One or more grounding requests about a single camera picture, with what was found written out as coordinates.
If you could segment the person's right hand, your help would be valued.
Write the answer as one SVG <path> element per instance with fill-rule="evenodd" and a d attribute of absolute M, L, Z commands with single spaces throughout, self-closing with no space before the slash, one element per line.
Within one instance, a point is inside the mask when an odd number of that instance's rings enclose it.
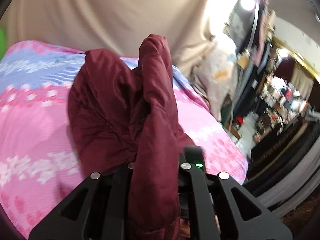
<path fill-rule="evenodd" d="M 210 226 L 217 231 L 218 238 L 220 239 L 221 236 L 221 230 L 219 226 L 219 219 L 217 215 L 214 216 L 214 222 L 210 224 Z M 188 219 L 180 219 L 180 225 L 179 225 L 179 236 L 178 239 L 191 239 L 190 234 L 190 220 Z"/>

